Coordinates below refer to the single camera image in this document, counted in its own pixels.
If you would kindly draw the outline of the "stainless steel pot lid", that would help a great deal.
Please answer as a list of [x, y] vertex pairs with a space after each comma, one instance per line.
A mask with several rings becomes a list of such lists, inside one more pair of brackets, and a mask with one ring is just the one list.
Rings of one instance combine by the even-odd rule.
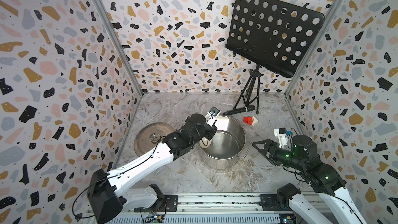
[[140, 157], [151, 149], [162, 137], [175, 131], [175, 128], [164, 122], [156, 122], [145, 126], [139, 131], [134, 140], [134, 151]]

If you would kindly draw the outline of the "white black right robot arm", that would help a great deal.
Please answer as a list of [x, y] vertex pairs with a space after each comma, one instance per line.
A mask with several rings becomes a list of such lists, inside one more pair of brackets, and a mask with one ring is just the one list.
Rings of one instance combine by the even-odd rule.
[[[308, 136], [285, 128], [275, 129], [276, 142], [267, 139], [252, 146], [272, 165], [283, 167], [307, 183], [329, 207], [340, 224], [364, 224], [365, 218], [354, 204], [346, 182], [331, 165], [321, 161], [317, 144]], [[278, 189], [277, 206], [291, 209], [309, 224], [329, 224], [320, 211], [292, 184]]]

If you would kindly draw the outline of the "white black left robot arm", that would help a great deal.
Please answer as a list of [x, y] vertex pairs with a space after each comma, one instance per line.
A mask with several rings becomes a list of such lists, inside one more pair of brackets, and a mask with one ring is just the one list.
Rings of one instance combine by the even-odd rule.
[[202, 140], [210, 141], [217, 131], [217, 118], [193, 114], [186, 118], [178, 130], [161, 138], [155, 148], [137, 159], [111, 171], [99, 169], [91, 176], [87, 195], [92, 217], [105, 224], [117, 217], [125, 208], [156, 208], [163, 205], [164, 196], [156, 185], [130, 188], [153, 171], [189, 153]]

